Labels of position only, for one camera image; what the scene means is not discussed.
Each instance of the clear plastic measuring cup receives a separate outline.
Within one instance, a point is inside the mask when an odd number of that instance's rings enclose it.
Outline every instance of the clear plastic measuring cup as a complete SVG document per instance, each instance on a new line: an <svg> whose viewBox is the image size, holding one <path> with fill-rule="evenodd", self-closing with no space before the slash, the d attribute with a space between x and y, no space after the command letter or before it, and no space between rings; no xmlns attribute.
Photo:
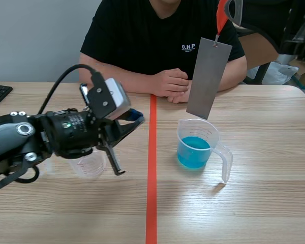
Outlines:
<svg viewBox="0 0 305 244"><path fill-rule="evenodd" d="M80 159L71 159L68 162L78 176L83 178L95 177L103 172L106 166L106 157L103 151L94 149L88 156Z"/></svg>
<svg viewBox="0 0 305 244"><path fill-rule="evenodd" d="M233 154L220 142L218 130L202 119L181 119L177 127L177 157L189 168L204 167L211 153L218 154L223 160L222 179L229 179Z"/></svg>

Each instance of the white bag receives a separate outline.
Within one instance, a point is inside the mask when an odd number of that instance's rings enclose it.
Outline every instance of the white bag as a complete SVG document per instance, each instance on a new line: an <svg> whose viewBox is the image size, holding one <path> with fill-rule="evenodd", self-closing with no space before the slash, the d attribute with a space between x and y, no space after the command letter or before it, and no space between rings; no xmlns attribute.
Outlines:
<svg viewBox="0 0 305 244"><path fill-rule="evenodd" d="M248 77L254 79L256 73L258 72L259 67L253 68L248 71ZM298 72L299 68L289 66L289 65L280 65L275 62L271 62L269 69L267 70L262 84L263 85L283 85L288 82L291 77Z"/></svg>

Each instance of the black cable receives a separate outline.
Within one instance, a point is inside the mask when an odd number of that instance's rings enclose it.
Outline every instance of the black cable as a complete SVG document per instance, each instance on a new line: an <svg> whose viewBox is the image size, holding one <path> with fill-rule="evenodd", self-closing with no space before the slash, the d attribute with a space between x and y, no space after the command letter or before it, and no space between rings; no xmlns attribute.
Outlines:
<svg viewBox="0 0 305 244"><path fill-rule="evenodd" d="M38 112L38 114L42 114L46 105L48 104L48 102L50 101L53 93L55 92L57 86L61 83L61 81L69 74L71 73L72 71L74 70L77 70L77 69L81 69L81 68L84 68L84 69L87 69L90 71L91 75L93 75L96 70L94 70L92 67L88 66L88 65L74 65L70 68L68 68L61 76L60 78L55 82L55 84L53 85L52 89L50 90L49 94L47 95L40 111Z"/></svg>
<svg viewBox="0 0 305 244"><path fill-rule="evenodd" d="M18 178L15 181L18 183L21 183L21 184L30 184L30 183L35 182L38 179L38 177L40 176L40 170L37 166L33 166L31 169L33 169L35 172L35 175L32 178L30 178L30 179Z"/></svg>

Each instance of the orange strap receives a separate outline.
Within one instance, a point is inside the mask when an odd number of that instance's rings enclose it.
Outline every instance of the orange strap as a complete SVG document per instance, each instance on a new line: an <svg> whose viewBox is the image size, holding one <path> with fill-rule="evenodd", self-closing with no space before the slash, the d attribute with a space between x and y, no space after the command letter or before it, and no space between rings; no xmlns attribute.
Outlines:
<svg viewBox="0 0 305 244"><path fill-rule="evenodd" d="M220 0L218 4L218 10L217 10L217 30L218 30L218 36L220 35L220 32L222 32L228 18L225 14L225 3L227 0Z"/></svg>

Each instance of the person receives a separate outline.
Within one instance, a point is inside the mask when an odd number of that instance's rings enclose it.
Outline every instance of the person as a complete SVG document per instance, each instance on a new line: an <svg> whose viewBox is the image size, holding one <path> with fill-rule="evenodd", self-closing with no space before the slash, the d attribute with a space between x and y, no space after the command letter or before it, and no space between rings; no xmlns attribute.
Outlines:
<svg viewBox="0 0 305 244"><path fill-rule="evenodd" d="M80 63L114 78L127 92L187 102L200 38L216 37L217 8L218 0L102 0ZM219 42L233 46L221 91L246 78L247 61L230 21ZM89 71L80 70L80 82L90 82Z"/></svg>

